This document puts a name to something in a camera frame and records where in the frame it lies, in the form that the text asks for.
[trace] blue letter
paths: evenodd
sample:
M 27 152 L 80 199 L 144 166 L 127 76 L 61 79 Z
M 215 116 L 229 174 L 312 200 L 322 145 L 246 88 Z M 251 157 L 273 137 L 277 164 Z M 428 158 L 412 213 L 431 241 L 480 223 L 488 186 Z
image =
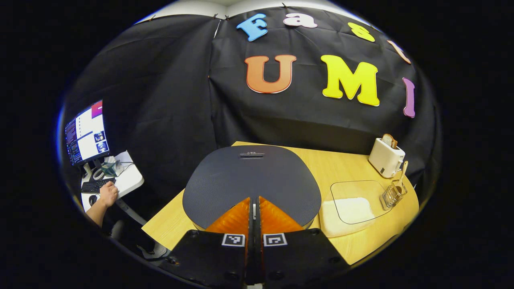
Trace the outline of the blue letter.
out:
M 258 27 L 266 27 L 266 22 L 264 22 L 264 20 L 261 19 L 264 17 L 266 17 L 266 15 L 262 13 L 256 14 L 251 18 L 239 23 L 239 25 L 237 25 L 236 28 L 241 28 L 246 32 L 246 34 L 248 34 L 248 41 L 254 41 L 255 39 L 268 33 L 267 29 L 258 29 Z

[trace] spoon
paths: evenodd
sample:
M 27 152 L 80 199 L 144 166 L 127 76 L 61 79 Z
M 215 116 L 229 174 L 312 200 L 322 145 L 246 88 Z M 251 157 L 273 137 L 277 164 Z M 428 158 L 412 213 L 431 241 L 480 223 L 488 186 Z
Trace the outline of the spoon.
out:
M 403 181 L 403 177 L 405 176 L 405 172 L 407 171 L 407 166 L 409 165 L 409 161 L 406 160 L 404 163 L 403 163 L 403 168 L 401 169 L 401 177 L 400 177 L 400 180 L 398 181 L 398 186 L 396 186 L 396 190 L 401 194 L 401 191 L 402 191 L 402 186 L 401 186 L 401 182 Z

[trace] yellow letter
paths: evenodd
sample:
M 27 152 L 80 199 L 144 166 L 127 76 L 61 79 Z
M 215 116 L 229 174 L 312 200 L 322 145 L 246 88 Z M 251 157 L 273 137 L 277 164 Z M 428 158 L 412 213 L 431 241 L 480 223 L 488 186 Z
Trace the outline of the yellow letter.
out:
M 375 39 L 373 36 L 371 36 L 370 32 L 366 28 L 352 22 L 348 22 L 348 26 L 352 28 L 352 32 L 358 37 L 375 42 Z
M 328 77 L 326 88 L 323 90 L 324 96 L 343 97 L 343 92 L 339 90 L 340 81 L 348 99 L 353 99 L 361 86 L 360 94 L 357 96 L 359 102 L 372 106 L 380 104 L 380 100 L 377 98 L 376 74 L 378 69 L 373 64 L 361 62 L 353 74 L 339 56 L 323 55 L 321 60 L 326 63 Z

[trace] black fabric backdrop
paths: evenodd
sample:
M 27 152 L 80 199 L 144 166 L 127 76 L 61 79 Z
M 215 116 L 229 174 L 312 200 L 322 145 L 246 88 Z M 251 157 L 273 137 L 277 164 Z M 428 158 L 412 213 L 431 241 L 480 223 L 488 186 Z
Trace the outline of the black fabric backdrop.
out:
M 248 42 L 236 26 L 256 13 L 267 15 L 268 33 Z M 282 20 L 288 13 L 311 15 L 318 27 L 286 27 Z M 348 22 L 365 27 L 375 42 L 355 36 Z M 310 8 L 261 9 L 228 20 L 201 15 L 153 19 L 130 27 L 92 59 L 67 92 L 64 122 L 103 99 L 112 154 L 128 150 L 145 185 L 167 198 L 185 187 L 207 154 L 237 140 L 369 154 L 374 138 L 390 133 L 406 152 L 408 177 L 418 183 L 421 203 L 440 171 L 439 112 L 415 59 L 407 64 L 388 39 L 348 17 Z M 278 94 L 252 91 L 244 60 L 269 57 L 264 79 L 275 81 L 279 64 L 274 57 L 280 54 L 297 57 L 290 87 Z M 360 62 L 375 65 L 380 106 L 346 95 L 324 97 L 322 55 L 343 58 L 352 71 Z M 402 112 L 402 77 L 416 86 L 413 119 Z M 78 173 L 63 148 L 65 179 L 77 193 Z

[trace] person's arm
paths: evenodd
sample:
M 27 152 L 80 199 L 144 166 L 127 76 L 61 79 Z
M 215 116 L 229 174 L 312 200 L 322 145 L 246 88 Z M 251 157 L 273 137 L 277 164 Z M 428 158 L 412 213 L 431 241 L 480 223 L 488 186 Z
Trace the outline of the person's arm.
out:
M 113 182 L 107 182 L 107 184 L 100 188 L 100 198 L 87 210 L 86 215 L 101 228 L 105 211 L 108 207 L 112 206 L 117 199 L 118 188 L 116 188 Z

